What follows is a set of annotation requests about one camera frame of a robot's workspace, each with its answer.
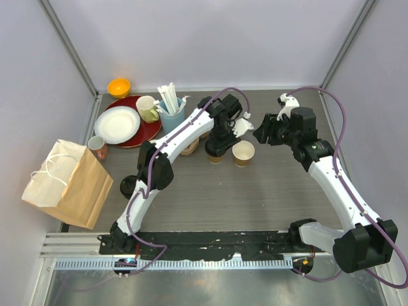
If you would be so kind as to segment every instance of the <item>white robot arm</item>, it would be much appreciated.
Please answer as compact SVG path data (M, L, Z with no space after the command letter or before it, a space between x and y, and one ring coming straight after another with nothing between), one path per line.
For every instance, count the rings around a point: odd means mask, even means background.
M200 110L196 108L194 112L186 119L185 122L189 122L192 118L194 118L197 115L199 111ZM162 146L162 144L171 136L176 134L184 124L185 123L182 123L178 128L170 132L168 135L158 139L158 141L156 142L156 148ZM167 154L167 159L169 160L170 164L172 164L176 157L181 153L181 151L183 151L190 143L192 143L199 136L210 131L213 128L213 126L214 120L210 118L209 113L204 112L198 117L198 119L194 122L193 125L187 127L187 129L183 130L172 141L167 143L167 146L165 146L161 150L161 152L163 154ZM144 193L147 194L147 184L144 183L142 180L137 180L135 191L132 194L132 198L135 196L137 192L139 192L140 189L143 189ZM145 216L146 211L149 208L150 204L152 203L153 199L156 197L158 193L159 193L158 189L153 189L150 191L149 196L146 199L143 196L139 196L135 199L135 202L132 204L129 213L129 220L131 223L132 230L135 233L140 230L142 219ZM126 211L127 208L117 220L117 224L123 233L130 235L131 233L126 223Z
M265 115L260 128L253 133L259 143L288 145L293 157L320 185L339 216L342 230L331 229L313 219L293 222L289 228L291 242L299 247L313 245L334 255L339 267L346 273L387 263L393 248L365 217L368 214L395 241L397 227L392 220L383 221L354 188L344 173L339 160L338 172L333 163L334 150L317 137L316 116L310 108L300 107L294 97L283 94L278 103L279 114ZM364 211L355 202L340 181L341 176L352 194L362 203Z

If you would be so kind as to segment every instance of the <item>utensil holder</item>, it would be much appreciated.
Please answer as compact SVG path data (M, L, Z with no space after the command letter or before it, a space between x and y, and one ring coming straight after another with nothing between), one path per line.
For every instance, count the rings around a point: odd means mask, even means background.
M182 104L182 100L177 98L178 106ZM160 106L167 110L167 107L163 100L160 101ZM175 115L165 115L164 113L159 113L161 124L163 125L164 132L166 134L173 131L177 126L179 126L186 119L186 107L184 106L179 113Z

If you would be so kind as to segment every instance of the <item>brown paper bag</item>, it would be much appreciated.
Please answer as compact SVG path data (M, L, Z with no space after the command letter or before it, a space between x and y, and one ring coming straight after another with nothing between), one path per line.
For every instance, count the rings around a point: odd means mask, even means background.
M22 199L67 224L93 229L112 182L86 146L58 140Z

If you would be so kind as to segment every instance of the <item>white mug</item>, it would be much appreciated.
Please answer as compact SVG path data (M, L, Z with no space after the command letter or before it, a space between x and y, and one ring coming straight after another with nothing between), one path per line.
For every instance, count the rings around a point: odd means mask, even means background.
M140 117L143 121L151 123L159 120L159 114L156 112L156 105L154 105L154 98L150 96L143 96L136 101L136 108L138 109Z

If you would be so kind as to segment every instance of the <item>paper cup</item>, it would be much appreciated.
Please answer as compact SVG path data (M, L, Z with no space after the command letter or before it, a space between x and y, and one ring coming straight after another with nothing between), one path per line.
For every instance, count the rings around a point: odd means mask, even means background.
M210 133L211 133L211 131L202 134L202 135L200 136L200 139L204 139L204 138L207 137Z
M208 155L208 159L210 160L210 162L211 162L212 164L219 164L219 163L222 161L223 158L224 158L224 156L214 157L214 156Z
M251 142L242 140L232 147L232 154L234 155L234 163L238 167L245 167L254 157L255 148Z

